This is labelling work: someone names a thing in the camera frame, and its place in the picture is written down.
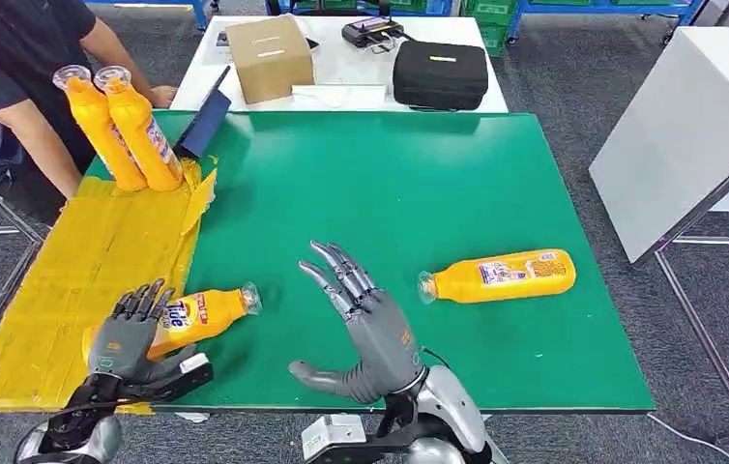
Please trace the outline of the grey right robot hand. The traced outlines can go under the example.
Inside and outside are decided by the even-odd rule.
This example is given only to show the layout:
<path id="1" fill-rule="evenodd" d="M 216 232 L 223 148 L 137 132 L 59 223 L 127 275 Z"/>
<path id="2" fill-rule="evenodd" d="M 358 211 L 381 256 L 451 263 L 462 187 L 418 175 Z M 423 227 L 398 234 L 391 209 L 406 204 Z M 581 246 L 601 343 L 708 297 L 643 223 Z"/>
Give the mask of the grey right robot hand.
<path id="1" fill-rule="evenodd" d="M 359 360 L 346 371 L 320 370 L 295 360 L 288 365 L 290 374 L 311 390 L 362 404 L 410 388 L 425 373 L 425 365 L 403 310 L 341 247 L 317 241 L 310 247 L 332 275 L 304 260 L 299 268 L 336 309 Z"/>

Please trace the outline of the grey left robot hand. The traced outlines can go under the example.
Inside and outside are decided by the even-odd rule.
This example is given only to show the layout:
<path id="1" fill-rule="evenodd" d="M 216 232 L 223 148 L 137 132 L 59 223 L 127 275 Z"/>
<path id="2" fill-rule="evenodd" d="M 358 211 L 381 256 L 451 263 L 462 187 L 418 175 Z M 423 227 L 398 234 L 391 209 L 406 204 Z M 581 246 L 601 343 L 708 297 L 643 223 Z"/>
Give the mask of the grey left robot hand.
<path id="1" fill-rule="evenodd" d="M 174 288 L 164 286 L 161 277 L 124 294 L 103 320 L 91 345 L 89 371 L 145 385 L 170 376 L 181 363 L 195 356 L 196 346 L 190 344 L 159 362 L 147 358 L 161 313 L 174 292 Z"/>

